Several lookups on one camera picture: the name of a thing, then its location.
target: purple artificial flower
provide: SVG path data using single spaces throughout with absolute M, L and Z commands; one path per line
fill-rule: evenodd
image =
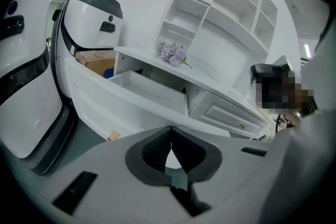
M 172 56 L 169 58 L 169 63 L 174 67 L 178 67 L 181 64 L 181 61 L 176 59 L 175 56 Z
M 179 49 L 174 56 L 177 60 L 182 61 L 187 56 L 187 53 L 184 49 Z
M 167 45 L 166 42 L 161 42 L 161 43 L 159 44 L 158 48 L 156 49 L 155 53 L 156 53 L 157 55 L 160 55 L 160 54 L 164 51 L 164 49 L 165 49 L 167 46 L 168 46 L 168 45 Z

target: white robot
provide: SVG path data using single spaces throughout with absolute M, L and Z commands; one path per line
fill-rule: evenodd
M 67 85 L 66 57 L 78 51 L 107 50 L 118 45 L 123 21 L 116 0 L 67 0 L 53 15 L 51 63 L 61 92 L 71 98 Z
M 49 3 L 11 1 L 0 39 L 1 141 L 37 174 L 48 171 L 75 122 L 52 77 L 46 46 Z

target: open drawer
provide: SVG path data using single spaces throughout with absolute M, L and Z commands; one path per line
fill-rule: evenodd
M 110 81 L 179 114 L 188 115 L 187 96 L 185 94 L 168 88 L 134 71 L 126 71 L 112 77 Z
M 73 57 L 65 59 L 65 68 L 78 116 L 105 139 L 113 131 L 125 137 L 168 125 L 229 136 L 225 130 L 189 118 L 184 94 L 135 72 L 125 70 L 107 80 Z

